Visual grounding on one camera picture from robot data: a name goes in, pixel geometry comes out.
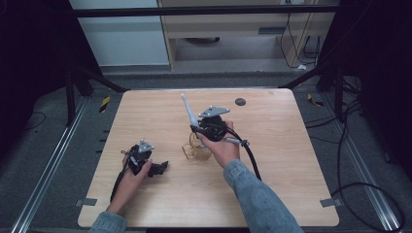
light blue sleeve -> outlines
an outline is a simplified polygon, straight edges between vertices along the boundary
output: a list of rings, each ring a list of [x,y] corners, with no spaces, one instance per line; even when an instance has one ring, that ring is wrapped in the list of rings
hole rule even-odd
[[[91,226],[89,233],[124,233],[127,221],[122,216],[102,212]]]
[[[252,233],[303,232],[276,193],[239,160],[228,163],[224,178],[233,188]]]

white wall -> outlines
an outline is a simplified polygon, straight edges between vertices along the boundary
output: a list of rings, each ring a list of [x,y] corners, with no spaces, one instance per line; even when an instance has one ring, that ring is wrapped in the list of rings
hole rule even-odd
[[[70,0],[73,9],[153,8],[155,0]],[[79,18],[98,64],[169,65],[159,17]]]

hand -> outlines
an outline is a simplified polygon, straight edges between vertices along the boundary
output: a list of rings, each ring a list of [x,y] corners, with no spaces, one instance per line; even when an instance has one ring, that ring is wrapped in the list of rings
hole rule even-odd
[[[124,157],[123,164],[127,162],[127,156]],[[149,159],[143,165],[142,170],[134,176],[130,169],[124,172],[123,178],[119,183],[118,190],[112,203],[107,208],[107,212],[115,213],[122,216],[127,204],[131,201],[133,196],[136,194],[137,189],[142,184],[143,180],[148,176],[149,170],[152,166],[152,160]]]
[[[233,122],[226,121],[226,126],[233,129]],[[196,133],[197,137],[200,139],[202,144],[206,146],[212,154],[215,156],[219,165],[224,168],[224,166],[234,159],[240,159],[239,145],[230,143],[226,140],[221,140],[219,142],[212,142],[207,139],[203,134]],[[233,137],[231,134],[227,133],[226,138]]]

wooden tabletop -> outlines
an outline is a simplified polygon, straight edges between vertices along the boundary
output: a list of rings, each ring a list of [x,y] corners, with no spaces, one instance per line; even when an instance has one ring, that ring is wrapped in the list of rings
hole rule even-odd
[[[135,227],[242,227],[247,226],[239,203],[223,178],[214,157],[188,160],[182,145],[189,141],[189,117],[184,93],[198,115],[209,106],[229,108],[223,120],[250,142],[262,180],[282,199],[301,226],[334,226],[334,207],[323,208],[330,198],[326,182],[303,124],[293,94],[288,89],[182,89],[131,90],[120,102],[107,143],[87,198],[80,226],[91,226],[110,203],[121,170],[122,150],[141,139],[154,146],[154,163],[169,161],[161,176],[146,178],[128,207],[128,226]],[[237,106],[243,98],[246,105]],[[241,160],[253,171],[243,148]]]

wire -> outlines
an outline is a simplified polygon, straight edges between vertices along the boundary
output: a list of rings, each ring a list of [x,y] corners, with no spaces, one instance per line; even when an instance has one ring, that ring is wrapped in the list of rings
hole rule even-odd
[[[327,117],[323,117],[323,118],[312,119],[312,120],[306,121],[306,122],[304,122],[304,123],[305,123],[305,124],[307,124],[307,123],[312,123],[312,122],[316,122],[316,121],[323,120],[323,119],[327,119],[327,118],[331,118],[331,117],[333,117],[333,116],[327,116]]]
[[[307,58],[315,58],[315,56],[310,56],[309,54],[314,54],[314,53],[316,53],[316,51],[307,51],[307,50],[306,50],[310,38],[311,38],[310,36],[308,36],[308,37],[306,38],[305,45],[303,46],[303,54],[304,54],[305,57],[307,57]]]
[[[331,50],[329,50],[329,51],[327,52],[327,54],[325,54],[325,55],[323,56],[322,59],[320,59],[319,61],[316,61],[316,62],[315,62],[316,64],[319,63],[319,62],[323,62],[324,60],[327,60],[327,59],[328,59],[328,56],[329,56],[330,54],[332,54],[333,51],[335,51],[337,48],[340,47],[340,44],[342,44],[343,41],[346,39],[346,37],[348,37],[348,35],[349,35],[350,33],[352,33],[352,31],[355,29],[355,27],[358,25],[358,23],[359,23],[359,22],[361,21],[361,19],[364,17],[364,15],[366,14],[366,12],[369,10],[370,6],[372,5],[372,2],[373,2],[373,0],[370,0],[370,1],[369,1],[368,5],[367,5],[366,8],[364,9],[364,11],[360,14],[360,16],[357,18],[357,20],[351,25],[351,27],[346,31],[346,33],[345,33],[343,36],[340,37],[339,41],[335,44],[335,46],[334,46]],[[291,14],[288,14],[287,27],[289,28],[290,34],[291,34],[291,36],[292,36],[291,29],[290,29],[290,27],[289,27],[289,25],[290,25],[290,16],[291,16]],[[284,57],[286,57],[286,56],[285,56],[285,53],[284,53],[284,51],[283,51],[283,48],[282,48],[282,39],[283,39],[283,34],[282,34],[282,37],[281,37],[281,50],[282,50],[282,53],[283,53]]]
[[[319,124],[306,126],[306,128],[308,129],[308,128],[316,128],[316,127],[324,126],[324,125],[326,125],[326,124],[329,124],[329,123],[333,122],[333,121],[336,120],[336,119],[338,119],[338,116],[336,116],[336,117],[334,117],[334,118],[332,118],[332,119],[329,119],[329,120],[327,120],[327,121],[325,121],[325,122],[319,123]]]
[[[39,127],[41,124],[43,124],[43,122],[45,122],[45,120],[46,120],[46,114],[44,114],[44,113],[42,113],[42,112],[33,112],[33,115],[35,115],[35,114],[42,115],[42,116],[43,116],[43,119],[40,121],[40,123],[37,123],[37,124],[34,125],[34,126],[30,126],[30,127],[27,127],[27,128],[23,128],[23,130],[30,130],[30,129],[37,128],[37,127]]]
[[[231,128],[227,127],[226,128],[227,132],[231,135],[233,135],[237,140],[239,140],[240,142],[242,142],[240,145],[246,150],[246,152],[249,155],[249,158],[251,159],[252,162],[252,166],[254,167],[254,171],[255,171],[255,175],[257,176],[257,178],[261,181],[261,176],[260,176],[260,172],[258,171],[258,165],[257,162],[255,161],[255,157],[251,151],[251,149],[249,148],[249,144],[247,143],[247,141],[243,141],[240,136]]]
[[[112,202],[113,198],[115,198],[121,179],[123,179],[124,173],[129,169],[129,167],[127,167],[127,164],[129,163],[129,160],[130,160],[130,154],[129,152],[124,151],[124,150],[122,150],[121,153],[124,153],[124,155],[127,156],[127,159],[123,164],[123,168],[119,172],[118,178],[115,181],[115,185],[113,186],[112,195],[110,196],[110,202]]]
[[[291,24],[290,24],[290,21],[291,21],[291,13],[288,13],[288,19],[287,19],[287,22],[286,22],[285,30],[284,30],[284,32],[282,33],[282,36],[281,36],[281,51],[282,51],[283,56],[285,57],[286,63],[288,64],[288,66],[289,66],[290,68],[297,68],[297,66],[291,66],[291,65],[289,64],[288,60],[286,59],[285,51],[283,50],[283,37],[284,37],[284,35],[285,35],[285,33],[286,33],[286,30],[288,29],[288,30],[289,30],[289,34],[290,34],[290,36],[291,36],[291,41],[292,41],[292,44],[293,44],[293,48],[294,48],[294,55],[296,56],[296,58],[302,63],[302,65],[314,64],[315,61],[313,61],[313,62],[304,62],[304,61],[302,61],[302,60],[299,58],[299,55],[297,54],[296,44],[294,43],[294,39],[293,39],[292,32],[291,32]]]
[[[337,152],[337,171],[336,171],[336,175],[337,175],[338,189],[335,190],[335,191],[333,191],[330,195],[331,195],[331,196],[334,196],[334,195],[336,195],[337,193],[339,193],[339,194],[340,194],[340,197],[341,197],[341,199],[342,199],[342,202],[344,203],[344,205],[346,206],[346,208],[348,209],[348,211],[349,211],[357,220],[359,220],[360,222],[362,222],[364,225],[368,226],[369,228],[371,228],[371,229],[373,229],[373,230],[376,230],[376,231],[379,231],[379,232],[398,232],[399,230],[401,230],[401,229],[403,228],[403,226],[404,226],[404,224],[405,224],[405,215],[404,215],[404,213],[403,213],[403,210],[402,210],[402,209],[400,208],[400,206],[397,204],[396,200],[390,195],[390,193],[388,193],[388,192],[385,191],[384,189],[382,189],[382,188],[380,188],[380,187],[378,187],[378,186],[376,186],[376,185],[370,184],[370,183],[349,183],[349,184],[346,184],[346,185],[342,186],[341,172],[340,172],[340,161],[341,161],[342,145],[343,145],[343,142],[345,141],[345,134],[346,134],[346,132],[348,131],[348,120],[347,120],[347,119],[348,119],[348,115],[349,115],[349,113],[350,113],[350,109],[356,107],[356,106],[359,105],[359,104],[360,104],[360,102],[359,102],[358,100],[355,100],[355,101],[351,102],[351,103],[348,105],[348,108],[346,109],[346,111],[343,113],[343,130],[342,130],[341,138],[340,138],[340,140],[339,140],[338,152]],[[398,213],[400,214],[400,220],[401,220],[401,222],[400,222],[400,225],[399,225],[399,227],[398,227],[397,229],[394,229],[394,230],[386,230],[386,229],[378,228],[378,227],[372,225],[371,223],[368,223],[367,221],[365,221],[363,218],[361,218],[359,215],[357,215],[357,214],[355,213],[355,211],[349,206],[349,204],[348,204],[348,202],[347,202],[347,200],[346,200],[346,198],[345,198],[345,195],[343,194],[343,190],[344,190],[344,189],[347,189],[347,188],[349,188],[349,187],[352,187],[352,186],[359,186],[359,185],[360,185],[360,186],[368,186],[368,187],[371,187],[371,188],[375,188],[375,189],[381,191],[386,197],[388,197],[388,198],[392,201],[392,203],[393,203],[393,204],[395,205],[395,207],[397,208]]]
[[[329,141],[329,140],[325,140],[325,139],[317,138],[317,137],[310,136],[310,135],[309,135],[309,138],[311,138],[311,139],[316,139],[316,140],[319,140],[319,141],[322,141],[322,142],[326,142],[326,143],[331,143],[331,144],[339,144],[339,142],[332,142],[332,141]]]

